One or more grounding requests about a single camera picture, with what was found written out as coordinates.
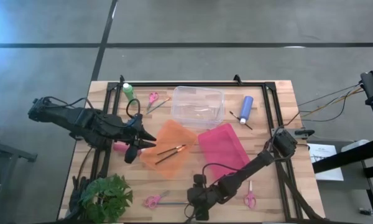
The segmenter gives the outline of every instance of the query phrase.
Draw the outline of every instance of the orange plastic tray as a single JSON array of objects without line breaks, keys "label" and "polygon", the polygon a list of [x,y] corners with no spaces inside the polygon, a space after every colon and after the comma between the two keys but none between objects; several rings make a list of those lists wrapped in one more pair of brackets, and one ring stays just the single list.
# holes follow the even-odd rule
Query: orange plastic tray
[{"label": "orange plastic tray", "polygon": [[[145,149],[140,155],[140,160],[150,168],[156,170],[159,174],[162,174],[165,178],[172,179],[188,159],[189,150],[194,143],[196,143],[198,136],[181,126],[181,124],[173,120],[168,120],[163,125],[156,138],[156,146]],[[181,146],[182,144],[186,144],[182,151],[157,165],[155,164],[175,150],[159,156],[157,155],[158,153],[173,147]]]}]

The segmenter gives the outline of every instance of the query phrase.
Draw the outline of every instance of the white paper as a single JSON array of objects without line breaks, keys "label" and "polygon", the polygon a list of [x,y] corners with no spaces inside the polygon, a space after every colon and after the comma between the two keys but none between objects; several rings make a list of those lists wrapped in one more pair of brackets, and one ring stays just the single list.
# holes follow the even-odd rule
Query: white paper
[{"label": "white paper", "polygon": [[[337,154],[335,146],[322,145],[322,144],[308,144],[310,146],[311,162],[320,161],[326,157]],[[339,180],[343,181],[343,173],[341,168],[320,172],[315,174],[317,180]]]}]

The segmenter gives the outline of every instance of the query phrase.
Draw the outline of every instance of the pink handle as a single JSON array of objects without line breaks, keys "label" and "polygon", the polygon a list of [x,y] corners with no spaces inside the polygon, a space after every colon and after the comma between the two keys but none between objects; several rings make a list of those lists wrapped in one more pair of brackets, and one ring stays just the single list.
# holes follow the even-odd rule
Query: pink handle
[{"label": "pink handle", "polygon": [[157,99],[159,99],[159,94],[158,93],[155,92],[155,93],[150,93],[149,94],[149,103],[153,103]]},{"label": "pink handle", "polygon": [[250,209],[253,209],[256,206],[256,197],[252,192],[249,192],[248,195],[244,198],[244,204],[247,205]]},{"label": "pink handle", "polygon": [[149,196],[146,198],[145,200],[145,206],[146,207],[149,207],[151,209],[155,208],[156,205],[157,205],[157,202],[159,202],[159,200],[161,199],[161,196],[160,195],[156,195],[156,196]]}]

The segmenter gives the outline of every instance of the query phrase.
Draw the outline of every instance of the scissor handle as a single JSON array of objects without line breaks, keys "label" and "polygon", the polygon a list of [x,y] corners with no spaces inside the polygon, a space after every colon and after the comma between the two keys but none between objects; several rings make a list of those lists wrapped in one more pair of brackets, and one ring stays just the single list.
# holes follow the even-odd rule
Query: scissor handle
[{"label": "scissor handle", "polygon": [[244,198],[244,204],[247,205],[249,208],[253,209],[256,206],[256,198],[254,197],[253,193],[249,193]]},{"label": "scissor handle", "polygon": [[157,92],[149,93],[149,102],[153,102],[159,99],[159,94]]},{"label": "scissor handle", "polygon": [[145,205],[149,206],[149,204],[155,199],[154,196],[149,196],[145,199]]}]

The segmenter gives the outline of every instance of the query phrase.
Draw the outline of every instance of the gray floor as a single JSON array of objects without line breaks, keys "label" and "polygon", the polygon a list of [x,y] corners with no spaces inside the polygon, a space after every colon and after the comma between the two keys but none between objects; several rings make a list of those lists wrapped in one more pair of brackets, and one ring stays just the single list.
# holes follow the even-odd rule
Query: gray floor
[{"label": "gray floor", "polygon": [[[0,0],[0,43],[100,43],[111,0]],[[119,0],[108,42],[373,42],[373,0]],[[56,218],[75,142],[30,121],[32,100],[72,101],[88,91],[98,48],[0,49],[0,140],[38,153],[21,161],[0,204],[0,223]],[[98,80],[292,80],[299,103],[359,81],[373,70],[371,48],[106,49]],[[305,122],[318,136],[373,139],[364,94],[343,115]],[[326,103],[301,107],[311,110]],[[313,115],[331,118],[341,105]],[[366,193],[320,189],[326,216],[373,223],[356,213]]]}]

